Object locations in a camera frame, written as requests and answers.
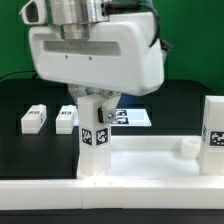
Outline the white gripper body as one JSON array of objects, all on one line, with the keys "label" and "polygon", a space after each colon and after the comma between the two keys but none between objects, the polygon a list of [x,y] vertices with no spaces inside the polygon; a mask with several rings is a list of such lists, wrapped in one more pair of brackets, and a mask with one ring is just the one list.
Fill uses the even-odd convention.
[{"label": "white gripper body", "polygon": [[53,26],[29,30],[34,66],[44,80],[142,96],[164,81],[161,45],[149,12],[112,15],[88,40],[64,40]]}]

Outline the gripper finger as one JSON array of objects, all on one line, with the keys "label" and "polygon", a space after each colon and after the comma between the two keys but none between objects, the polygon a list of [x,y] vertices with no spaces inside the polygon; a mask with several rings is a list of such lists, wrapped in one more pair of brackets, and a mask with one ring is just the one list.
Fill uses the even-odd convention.
[{"label": "gripper finger", "polygon": [[79,97],[83,97],[87,95],[85,86],[69,84],[68,91],[74,100],[77,100]]},{"label": "gripper finger", "polygon": [[98,109],[100,123],[111,124],[116,121],[116,108],[121,98],[121,93],[111,90],[101,90],[102,106]]}]

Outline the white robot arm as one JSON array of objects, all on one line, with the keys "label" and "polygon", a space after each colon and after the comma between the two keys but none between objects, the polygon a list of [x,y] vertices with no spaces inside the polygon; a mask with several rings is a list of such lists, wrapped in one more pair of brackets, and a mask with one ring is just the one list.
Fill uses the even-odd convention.
[{"label": "white robot arm", "polygon": [[164,81],[159,16],[150,4],[112,0],[36,0],[29,31],[35,69],[66,83],[74,98],[96,88],[99,121],[115,120],[122,93],[142,96]]}]

